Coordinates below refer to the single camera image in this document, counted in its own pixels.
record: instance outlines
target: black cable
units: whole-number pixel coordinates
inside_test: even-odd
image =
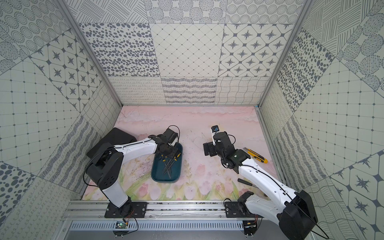
[[[88,168],[91,166],[92,161],[93,161],[97,156],[99,156],[100,154],[103,154],[103,153],[105,153],[105,151],[110,150],[110,149],[123,148],[123,147],[126,147],[126,146],[135,145],[135,144],[140,144],[140,143],[144,143],[144,142],[133,142],[133,143],[131,143],[131,144],[126,144],[126,145],[124,145],[124,146],[122,146],[122,147],[109,147],[109,148],[105,149],[104,152],[99,152],[96,156],[94,156],[94,157],[89,161],[87,167],[85,168],[85,170],[84,170],[84,172],[83,172],[83,182],[84,182],[87,186],[98,187],[98,186],[96,186],[96,185],[88,184],[88,183],[85,181],[85,173],[87,172]]]
[[[133,232],[136,232],[138,229],[139,229],[139,224],[137,223],[137,220],[136,218],[134,217],[135,221],[136,221],[136,225],[137,225],[137,229],[132,231],[132,232],[128,232],[127,234],[130,234],[130,233],[133,233]]]
[[[225,200],[230,200],[230,199],[229,198],[224,199],[224,201],[223,201],[224,207],[225,207]]]
[[[235,142],[236,142],[236,138],[235,138],[234,135],[227,134],[227,135],[221,136],[221,138],[222,138],[222,137],[225,137],[225,136],[232,136],[232,137],[235,139],[235,141],[234,141],[233,143],[231,143],[231,144],[235,144]]]
[[[262,217],[262,219],[260,220],[260,224],[257,226],[257,229],[259,229],[259,227],[262,225],[262,221],[263,221],[263,217]]]
[[[266,175],[267,177],[269,177],[270,179],[272,179],[272,181],[273,182],[275,182],[276,183],[276,185],[277,186],[279,186],[279,188],[281,189],[281,190],[283,190],[283,192],[285,192],[285,194],[291,199],[291,201],[292,201],[292,203],[293,204],[295,204],[303,213],[304,213],[304,215],[306,215],[307,216],[307,218],[309,218],[327,237],[325,238],[325,237],[323,237],[323,236],[321,236],[320,234],[318,234],[317,232],[314,232],[314,231],[312,231],[311,230],[311,232],[313,232],[313,233],[315,233],[315,234],[317,234],[317,235],[319,235],[319,236],[321,236],[322,238],[324,238],[324,239],[329,239],[329,236],[324,232],[324,230],[319,226],[319,225],[317,225],[317,223],[311,218],[311,217],[309,217],[300,207],[299,207],[299,205],[297,205],[294,201],[293,201],[293,199],[291,198],[291,196],[289,196],[288,195],[288,193],[282,188],[282,187],[280,187],[280,185],[271,177],[271,176],[269,176],[268,174],[266,174],[266,173],[264,173],[264,172],[262,172],[262,171],[260,171],[260,170],[258,170],[258,169],[256,169],[256,168],[254,168],[253,166],[249,166],[249,165],[241,165],[241,166],[245,166],[245,167],[251,167],[251,168],[253,168],[254,170],[256,170],[257,172],[260,172],[260,173],[262,173],[262,174],[264,174],[264,175]]]
[[[176,126],[176,125],[170,125],[169,127],[172,127],[172,126],[177,127],[177,129],[179,130],[179,135],[177,136],[177,143],[179,143],[179,139],[180,139],[180,128],[179,128],[178,126]]]
[[[124,145],[122,147],[113,147],[113,148],[114,149],[118,149],[118,148],[123,148],[123,147],[126,147],[126,146],[135,145],[135,144],[144,143],[144,142],[142,142],[142,141],[140,141],[140,142],[132,142],[132,143],[127,143],[126,145]]]
[[[84,183],[85,183],[87,186],[98,187],[98,186],[96,186],[96,185],[88,184],[88,183],[85,181],[85,173],[87,172],[88,168],[90,167],[92,161],[93,161],[97,156],[99,156],[100,154],[105,153],[105,151],[104,151],[104,152],[99,152],[96,156],[94,156],[94,157],[89,161],[87,167],[85,168],[85,170],[84,170],[84,172],[83,172],[83,181],[84,181]]]

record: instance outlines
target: yellow utility knife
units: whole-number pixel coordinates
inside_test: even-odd
[[[255,159],[259,160],[260,162],[263,162],[263,163],[268,163],[268,160],[266,160],[263,156],[261,156],[260,154],[258,154],[257,152],[251,150],[251,149],[248,149],[248,148],[243,148],[249,155],[251,155],[252,157],[254,157]]]

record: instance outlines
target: vented metal panel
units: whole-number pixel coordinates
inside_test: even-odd
[[[120,221],[73,221],[70,230],[116,230],[116,223]],[[242,221],[237,220],[138,220],[139,230],[164,231],[164,230],[243,230]],[[128,228],[118,230],[132,231],[137,229],[136,222],[131,219]]]

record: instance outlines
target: black mounting plate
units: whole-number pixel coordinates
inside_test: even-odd
[[[255,218],[254,214],[246,214],[246,216],[244,216],[239,210],[238,202],[224,202],[224,206],[225,206],[225,216],[227,218],[234,218],[234,217]]]
[[[147,202],[132,202],[133,214],[132,218],[144,218],[145,212],[147,211]],[[121,215],[121,211],[113,205],[111,202],[108,204],[107,211],[105,211],[105,218],[123,218],[126,216]]]

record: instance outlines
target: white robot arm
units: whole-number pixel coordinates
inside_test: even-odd
[[[218,126],[211,127],[211,132],[212,142],[203,144],[205,155],[218,155],[223,167],[233,169],[247,178],[271,199],[262,199],[250,191],[244,193],[237,202],[240,215],[246,217],[257,214],[265,217],[279,225],[289,239],[304,239],[317,224],[309,194],[303,190],[297,193],[264,171],[246,152],[235,149],[228,134],[219,132]]]
[[[104,143],[85,169],[97,187],[120,211],[122,217],[132,211],[131,198],[127,196],[117,181],[121,165],[137,157],[159,152],[170,159],[176,158],[180,150],[172,145],[178,134],[167,128],[160,135],[150,135],[141,141],[123,145]]]

